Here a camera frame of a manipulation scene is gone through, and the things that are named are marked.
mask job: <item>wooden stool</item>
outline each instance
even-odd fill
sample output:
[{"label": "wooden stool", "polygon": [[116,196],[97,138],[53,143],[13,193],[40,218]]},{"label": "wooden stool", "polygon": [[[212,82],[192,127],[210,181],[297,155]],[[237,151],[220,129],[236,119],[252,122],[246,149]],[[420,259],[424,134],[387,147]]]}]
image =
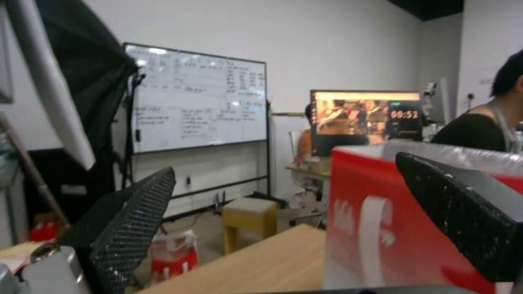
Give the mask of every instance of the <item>wooden stool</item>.
[{"label": "wooden stool", "polygon": [[225,254],[240,245],[239,230],[261,232],[263,239],[276,234],[276,203],[256,198],[239,198],[223,207],[223,242]]}]

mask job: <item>red box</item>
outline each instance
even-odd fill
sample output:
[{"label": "red box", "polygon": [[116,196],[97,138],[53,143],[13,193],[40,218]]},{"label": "red box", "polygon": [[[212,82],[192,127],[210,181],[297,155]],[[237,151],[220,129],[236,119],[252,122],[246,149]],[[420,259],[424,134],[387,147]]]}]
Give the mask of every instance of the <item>red box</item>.
[{"label": "red box", "polygon": [[[477,272],[426,216],[392,159],[395,152],[406,151],[458,167],[470,168],[473,162],[483,169],[514,174],[520,172],[520,164],[515,163],[521,156],[413,144],[396,144],[392,152],[384,151],[386,144],[333,151],[325,288],[455,285],[496,293],[496,285]],[[477,156],[488,158],[477,160]],[[497,165],[488,164],[491,160],[497,160]],[[523,178],[495,177],[523,191]],[[497,293],[506,286],[498,285]]]}]

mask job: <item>wooden table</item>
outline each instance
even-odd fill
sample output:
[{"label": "wooden table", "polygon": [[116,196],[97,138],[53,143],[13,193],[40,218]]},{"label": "wooden table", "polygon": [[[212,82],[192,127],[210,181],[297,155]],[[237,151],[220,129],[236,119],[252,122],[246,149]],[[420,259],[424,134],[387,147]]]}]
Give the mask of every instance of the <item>wooden table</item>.
[{"label": "wooden table", "polygon": [[140,293],[264,293],[319,290],[325,232],[299,225]]}]

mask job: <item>monitor screen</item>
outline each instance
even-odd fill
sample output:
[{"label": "monitor screen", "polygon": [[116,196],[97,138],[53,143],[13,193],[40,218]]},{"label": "monitor screen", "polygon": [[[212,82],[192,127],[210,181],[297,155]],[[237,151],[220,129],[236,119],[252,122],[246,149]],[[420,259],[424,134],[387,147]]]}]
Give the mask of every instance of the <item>monitor screen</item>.
[{"label": "monitor screen", "polygon": [[312,155],[339,145],[422,138],[418,92],[311,91]]}]

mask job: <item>black hair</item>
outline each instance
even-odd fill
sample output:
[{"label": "black hair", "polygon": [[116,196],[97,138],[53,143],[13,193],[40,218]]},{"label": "black hair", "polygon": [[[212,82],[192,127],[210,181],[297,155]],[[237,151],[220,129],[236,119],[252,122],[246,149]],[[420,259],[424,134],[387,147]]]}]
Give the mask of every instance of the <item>black hair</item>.
[{"label": "black hair", "polygon": [[506,95],[523,75],[523,50],[508,58],[499,69],[492,84],[491,96]]},{"label": "black hair", "polygon": [[305,106],[305,116],[309,120],[309,123],[312,125],[312,104],[307,104],[307,106]]}]

